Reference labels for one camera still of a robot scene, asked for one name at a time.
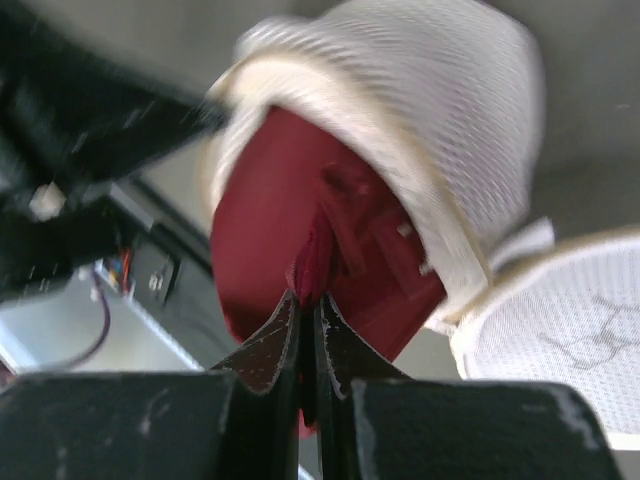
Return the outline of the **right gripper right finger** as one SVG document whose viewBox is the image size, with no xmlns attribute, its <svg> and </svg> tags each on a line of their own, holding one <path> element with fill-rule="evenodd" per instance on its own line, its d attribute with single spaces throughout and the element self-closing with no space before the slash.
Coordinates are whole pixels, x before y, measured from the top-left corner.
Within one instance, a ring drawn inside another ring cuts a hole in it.
<svg viewBox="0 0 640 480">
<path fill-rule="evenodd" d="M 317 428 L 326 479 L 616 479 L 587 402 L 556 383 L 420 381 L 324 296 L 314 312 Z"/>
</svg>

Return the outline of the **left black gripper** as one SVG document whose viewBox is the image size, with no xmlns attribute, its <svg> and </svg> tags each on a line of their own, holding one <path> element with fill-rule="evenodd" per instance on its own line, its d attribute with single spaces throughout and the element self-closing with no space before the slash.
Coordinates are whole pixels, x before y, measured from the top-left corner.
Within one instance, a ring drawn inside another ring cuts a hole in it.
<svg viewBox="0 0 640 480">
<path fill-rule="evenodd" d="M 227 109 L 1 5 L 1 296 L 63 286 L 136 227 L 103 188 L 220 130 Z"/>
</svg>

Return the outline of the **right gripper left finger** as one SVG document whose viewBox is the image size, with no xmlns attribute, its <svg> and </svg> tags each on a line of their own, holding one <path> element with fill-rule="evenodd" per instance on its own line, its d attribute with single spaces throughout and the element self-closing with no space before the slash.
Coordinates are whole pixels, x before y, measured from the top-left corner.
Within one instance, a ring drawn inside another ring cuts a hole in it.
<svg viewBox="0 0 640 480">
<path fill-rule="evenodd" d="M 5 479 L 294 479 L 298 301 L 212 369 L 32 374 L 1 394 Z"/>
</svg>

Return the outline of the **dark red bra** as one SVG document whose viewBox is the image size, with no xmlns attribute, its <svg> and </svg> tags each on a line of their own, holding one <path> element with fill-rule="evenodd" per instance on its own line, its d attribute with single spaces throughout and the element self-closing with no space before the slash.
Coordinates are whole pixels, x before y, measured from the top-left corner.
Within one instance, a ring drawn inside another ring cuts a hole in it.
<svg viewBox="0 0 640 480">
<path fill-rule="evenodd" d="M 280 107 L 240 151 L 213 216 L 211 250 L 222 312 L 238 341 L 266 323 L 284 292 L 305 307 L 328 293 L 345 321 L 394 360 L 446 296 L 381 176 Z"/>
</svg>

